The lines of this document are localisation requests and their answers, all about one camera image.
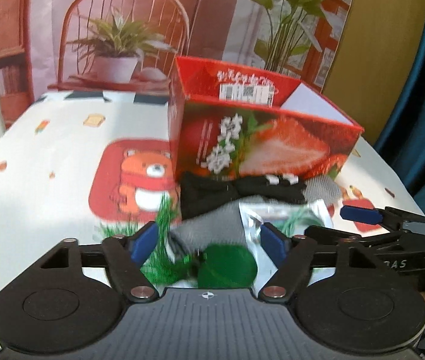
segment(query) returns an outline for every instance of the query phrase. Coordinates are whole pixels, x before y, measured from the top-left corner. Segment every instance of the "white flower pot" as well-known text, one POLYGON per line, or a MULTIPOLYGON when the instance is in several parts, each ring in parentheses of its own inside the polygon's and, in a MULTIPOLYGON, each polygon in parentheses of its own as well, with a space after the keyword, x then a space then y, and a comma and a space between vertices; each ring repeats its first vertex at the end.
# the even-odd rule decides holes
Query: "white flower pot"
POLYGON ((94 71, 100 81, 128 83, 131 81, 137 61, 137 57, 109 58, 97 56, 94 58, 94 71))

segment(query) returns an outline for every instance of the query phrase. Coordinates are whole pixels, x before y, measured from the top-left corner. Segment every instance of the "chair back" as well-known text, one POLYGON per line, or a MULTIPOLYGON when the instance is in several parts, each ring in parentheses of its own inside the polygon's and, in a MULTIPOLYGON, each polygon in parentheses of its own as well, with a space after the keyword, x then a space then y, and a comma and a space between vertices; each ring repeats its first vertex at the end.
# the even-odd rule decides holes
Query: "chair back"
MULTIPOLYGON (((65 14, 57 82, 61 83, 71 74, 83 75, 91 71, 94 55, 81 56, 87 49, 78 49, 68 42, 92 36, 90 19, 111 20, 111 10, 117 8, 123 17, 148 23, 151 29, 164 35, 164 42, 183 54, 189 39, 189 18, 179 0, 75 0, 65 14)), ((170 76, 173 52, 159 51, 156 57, 147 56, 142 67, 155 67, 170 76)))

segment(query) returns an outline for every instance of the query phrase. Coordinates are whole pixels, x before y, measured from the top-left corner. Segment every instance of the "red scarf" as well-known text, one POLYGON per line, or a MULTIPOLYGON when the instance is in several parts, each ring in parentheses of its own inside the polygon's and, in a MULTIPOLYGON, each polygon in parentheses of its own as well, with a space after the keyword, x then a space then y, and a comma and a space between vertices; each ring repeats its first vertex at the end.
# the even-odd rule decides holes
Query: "red scarf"
POLYGON ((124 203, 125 197, 119 194, 120 185, 129 185, 134 188, 141 188, 147 191, 171 191, 176 188, 176 183, 173 178, 161 177, 153 178, 145 175, 136 175, 133 173, 121 173, 121 183, 116 185, 111 193, 113 202, 124 203))
POLYGON ((173 178, 154 178, 133 173, 121 173, 121 184, 148 191, 170 191, 176 188, 173 178))

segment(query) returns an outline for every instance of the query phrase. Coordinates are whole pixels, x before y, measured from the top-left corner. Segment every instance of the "wooden chair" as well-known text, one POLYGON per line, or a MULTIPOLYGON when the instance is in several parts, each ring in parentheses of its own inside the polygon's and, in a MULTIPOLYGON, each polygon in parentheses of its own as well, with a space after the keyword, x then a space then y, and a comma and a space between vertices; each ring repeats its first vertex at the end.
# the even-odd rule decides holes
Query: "wooden chair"
MULTIPOLYGON (((189 18, 179 0, 75 0, 65 14, 59 48, 57 84, 50 89, 86 89, 80 79, 91 71, 94 57, 81 59, 82 52, 69 41, 88 37, 90 19, 110 19, 111 8, 119 9, 124 17, 149 23, 158 33, 165 36, 164 42, 185 52, 189 40, 189 18)), ((143 67, 160 69, 168 78, 173 67, 174 53, 160 51, 156 58, 145 57, 143 67)), ((113 85, 111 90, 135 90, 134 85, 113 85)))

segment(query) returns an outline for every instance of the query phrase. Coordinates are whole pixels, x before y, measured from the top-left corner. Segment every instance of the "blue gripper pad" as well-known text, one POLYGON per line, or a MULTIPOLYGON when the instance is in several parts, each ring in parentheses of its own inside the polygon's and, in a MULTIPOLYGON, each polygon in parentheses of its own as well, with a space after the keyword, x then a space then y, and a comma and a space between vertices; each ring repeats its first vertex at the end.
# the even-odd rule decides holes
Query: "blue gripper pad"
POLYGON ((378 210, 362 207, 343 206, 339 214, 346 221, 366 223, 368 225, 380 225, 383 219, 378 210))
POLYGON ((288 255, 291 240, 270 223, 261 225, 261 247, 274 263, 276 268, 288 255))
POLYGON ((151 255, 159 239, 159 227, 149 222, 132 237, 129 244, 131 260, 141 267, 151 255))

